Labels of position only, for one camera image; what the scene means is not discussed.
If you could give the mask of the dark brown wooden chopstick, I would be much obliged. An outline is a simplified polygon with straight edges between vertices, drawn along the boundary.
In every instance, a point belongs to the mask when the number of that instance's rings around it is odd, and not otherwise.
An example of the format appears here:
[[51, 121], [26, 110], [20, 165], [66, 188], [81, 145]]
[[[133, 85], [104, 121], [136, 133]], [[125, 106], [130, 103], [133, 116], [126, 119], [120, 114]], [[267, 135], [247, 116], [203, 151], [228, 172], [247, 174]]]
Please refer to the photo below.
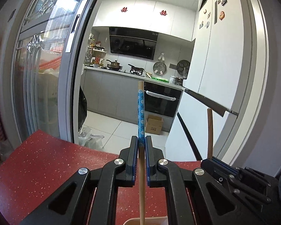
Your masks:
[[213, 113], [212, 109], [207, 109], [208, 118], [208, 152], [207, 158], [212, 159], [213, 156]]

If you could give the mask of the blue patterned wooden chopstick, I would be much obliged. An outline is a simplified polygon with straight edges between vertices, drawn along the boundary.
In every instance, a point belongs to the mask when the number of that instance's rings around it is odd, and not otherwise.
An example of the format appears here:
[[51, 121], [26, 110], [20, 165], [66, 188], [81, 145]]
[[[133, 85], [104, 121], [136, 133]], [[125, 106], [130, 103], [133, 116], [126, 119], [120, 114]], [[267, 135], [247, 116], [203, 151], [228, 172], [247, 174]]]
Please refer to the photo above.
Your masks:
[[145, 224], [145, 116], [144, 116], [144, 82], [138, 82], [138, 187], [140, 202], [140, 224]]

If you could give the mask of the grey kitchen base cabinets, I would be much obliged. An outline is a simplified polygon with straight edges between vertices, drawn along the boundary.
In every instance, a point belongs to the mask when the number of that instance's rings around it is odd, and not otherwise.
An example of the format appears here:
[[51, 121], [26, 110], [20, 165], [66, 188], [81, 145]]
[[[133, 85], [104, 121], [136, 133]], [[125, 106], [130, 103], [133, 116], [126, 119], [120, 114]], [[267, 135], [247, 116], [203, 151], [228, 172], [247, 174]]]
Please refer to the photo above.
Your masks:
[[108, 117], [137, 123], [139, 78], [101, 69], [85, 69], [81, 87], [88, 110]]

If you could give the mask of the beige utensil holder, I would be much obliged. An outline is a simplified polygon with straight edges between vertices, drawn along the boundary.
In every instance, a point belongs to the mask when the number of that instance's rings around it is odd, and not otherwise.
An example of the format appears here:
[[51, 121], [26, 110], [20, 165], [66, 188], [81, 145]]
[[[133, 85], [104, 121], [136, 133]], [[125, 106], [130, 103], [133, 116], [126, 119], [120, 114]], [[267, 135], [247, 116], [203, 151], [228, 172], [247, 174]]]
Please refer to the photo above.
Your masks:
[[[140, 225], [140, 218], [131, 218], [124, 225]], [[146, 217], [145, 225], [168, 225], [168, 217]]]

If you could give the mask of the plastic bags on floor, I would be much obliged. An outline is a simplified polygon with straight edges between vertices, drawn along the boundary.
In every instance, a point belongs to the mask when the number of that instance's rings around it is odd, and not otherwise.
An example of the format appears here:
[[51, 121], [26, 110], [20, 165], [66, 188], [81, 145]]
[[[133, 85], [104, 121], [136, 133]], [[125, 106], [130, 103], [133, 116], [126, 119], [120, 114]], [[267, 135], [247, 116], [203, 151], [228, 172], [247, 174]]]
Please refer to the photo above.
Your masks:
[[78, 134], [78, 144], [89, 149], [102, 150], [103, 139], [103, 135], [93, 134], [92, 129], [87, 126], [83, 126]]

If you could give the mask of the cardboard box on floor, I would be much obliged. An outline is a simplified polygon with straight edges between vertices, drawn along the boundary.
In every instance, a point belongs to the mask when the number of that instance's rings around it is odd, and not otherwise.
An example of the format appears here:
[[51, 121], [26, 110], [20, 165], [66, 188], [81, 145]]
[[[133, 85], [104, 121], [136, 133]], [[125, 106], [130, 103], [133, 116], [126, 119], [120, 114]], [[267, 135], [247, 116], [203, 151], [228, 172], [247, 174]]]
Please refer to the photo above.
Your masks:
[[147, 117], [145, 132], [159, 135], [163, 127], [163, 118], [161, 116], [149, 114]]

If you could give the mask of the black built-in oven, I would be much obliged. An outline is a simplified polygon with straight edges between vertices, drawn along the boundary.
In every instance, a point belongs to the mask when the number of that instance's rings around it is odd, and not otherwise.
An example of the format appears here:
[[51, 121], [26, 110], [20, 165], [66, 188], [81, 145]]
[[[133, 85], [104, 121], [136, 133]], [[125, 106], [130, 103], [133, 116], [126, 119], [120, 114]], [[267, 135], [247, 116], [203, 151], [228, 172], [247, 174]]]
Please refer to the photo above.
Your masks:
[[145, 110], [150, 113], [174, 118], [181, 94], [181, 90], [145, 81]]

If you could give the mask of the white refrigerator with magnets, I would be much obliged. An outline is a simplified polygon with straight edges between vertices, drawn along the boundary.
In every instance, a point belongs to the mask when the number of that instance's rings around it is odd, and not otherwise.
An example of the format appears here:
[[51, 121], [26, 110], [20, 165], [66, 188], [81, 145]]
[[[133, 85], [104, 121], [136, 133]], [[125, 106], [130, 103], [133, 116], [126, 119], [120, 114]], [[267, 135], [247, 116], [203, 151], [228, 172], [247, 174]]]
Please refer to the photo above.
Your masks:
[[247, 0], [207, 0], [199, 11], [184, 92], [165, 144], [171, 161], [205, 159], [208, 114], [213, 115], [213, 154], [231, 143], [241, 118], [252, 55]]

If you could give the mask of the dark hanging round rack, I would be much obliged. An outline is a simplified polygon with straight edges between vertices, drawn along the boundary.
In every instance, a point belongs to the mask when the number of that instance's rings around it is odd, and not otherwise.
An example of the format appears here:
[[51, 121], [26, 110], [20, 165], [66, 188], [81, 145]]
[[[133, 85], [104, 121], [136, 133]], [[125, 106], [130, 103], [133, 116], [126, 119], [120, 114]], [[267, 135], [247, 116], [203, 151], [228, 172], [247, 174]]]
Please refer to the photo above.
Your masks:
[[187, 61], [187, 60], [180, 60], [177, 63], [176, 70], [178, 71], [178, 73], [180, 75], [183, 75], [185, 72], [188, 73], [189, 67], [190, 67], [190, 62], [189, 61]]

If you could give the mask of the brown cooking pot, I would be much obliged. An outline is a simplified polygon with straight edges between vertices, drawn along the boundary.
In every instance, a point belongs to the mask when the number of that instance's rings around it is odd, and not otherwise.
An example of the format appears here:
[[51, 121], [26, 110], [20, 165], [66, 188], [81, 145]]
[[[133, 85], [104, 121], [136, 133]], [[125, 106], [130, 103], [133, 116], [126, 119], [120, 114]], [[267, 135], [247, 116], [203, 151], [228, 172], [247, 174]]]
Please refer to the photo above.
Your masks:
[[122, 66], [120, 65], [120, 63], [115, 60], [115, 61], [111, 61], [109, 59], [106, 60], [108, 62], [107, 64], [107, 68], [113, 71], [120, 71], [122, 69]]

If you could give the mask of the hanging round steamer rack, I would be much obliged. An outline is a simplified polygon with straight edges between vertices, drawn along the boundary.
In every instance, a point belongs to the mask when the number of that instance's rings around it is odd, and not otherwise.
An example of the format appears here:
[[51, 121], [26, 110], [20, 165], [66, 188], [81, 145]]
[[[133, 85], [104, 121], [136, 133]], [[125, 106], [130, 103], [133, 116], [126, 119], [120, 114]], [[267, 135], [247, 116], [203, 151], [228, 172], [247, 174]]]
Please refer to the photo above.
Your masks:
[[166, 73], [167, 67], [164, 62], [156, 62], [153, 65], [153, 72], [156, 75], [164, 75]]

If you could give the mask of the black frying pan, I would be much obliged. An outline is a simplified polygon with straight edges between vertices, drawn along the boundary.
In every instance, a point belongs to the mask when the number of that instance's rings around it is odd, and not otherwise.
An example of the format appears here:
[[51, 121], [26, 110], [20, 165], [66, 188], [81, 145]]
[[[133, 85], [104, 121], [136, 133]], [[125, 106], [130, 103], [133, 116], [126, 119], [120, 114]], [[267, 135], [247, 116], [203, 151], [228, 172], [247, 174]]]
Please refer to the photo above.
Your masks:
[[143, 72], [144, 72], [144, 68], [139, 68], [139, 67], [136, 67], [134, 65], [131, 65], [131, 64], [128, 64], [131, 68], [130, 68], [130, 73], [131, 74], [134, 74], [134, 75], [142, 75]]

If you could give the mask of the glass sliding door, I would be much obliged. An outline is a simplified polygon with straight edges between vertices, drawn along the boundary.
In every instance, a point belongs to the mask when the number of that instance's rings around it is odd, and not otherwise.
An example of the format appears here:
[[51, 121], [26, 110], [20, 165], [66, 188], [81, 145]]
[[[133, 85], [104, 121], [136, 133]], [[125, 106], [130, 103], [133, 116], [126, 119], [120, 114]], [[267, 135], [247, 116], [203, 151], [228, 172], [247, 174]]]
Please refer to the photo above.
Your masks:
[[20, 140], [38, 130], [74, 141], [78, 56], [96, 0], [31, 0], [12, 58], [12, 108]]

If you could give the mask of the black range hood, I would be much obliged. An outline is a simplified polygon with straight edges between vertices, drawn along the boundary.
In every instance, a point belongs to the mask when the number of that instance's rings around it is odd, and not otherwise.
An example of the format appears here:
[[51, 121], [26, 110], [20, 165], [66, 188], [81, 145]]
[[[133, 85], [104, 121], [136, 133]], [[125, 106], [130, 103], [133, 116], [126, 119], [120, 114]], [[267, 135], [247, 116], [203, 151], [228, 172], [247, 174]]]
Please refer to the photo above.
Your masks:
[[128, 27], [109, 27], [110, 52], [154, 59], [158, 32]]

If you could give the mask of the white upper wall cabinets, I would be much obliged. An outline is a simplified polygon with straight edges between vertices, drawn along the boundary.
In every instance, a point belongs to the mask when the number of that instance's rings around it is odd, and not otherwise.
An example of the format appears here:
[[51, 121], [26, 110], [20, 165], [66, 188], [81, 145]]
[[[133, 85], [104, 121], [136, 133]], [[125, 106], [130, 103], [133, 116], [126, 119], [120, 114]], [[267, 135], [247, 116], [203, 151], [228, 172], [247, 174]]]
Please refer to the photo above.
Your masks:
[[193, 40], [196, 13], [148, 0], [103, 0], [94, 27], [128, 27]]

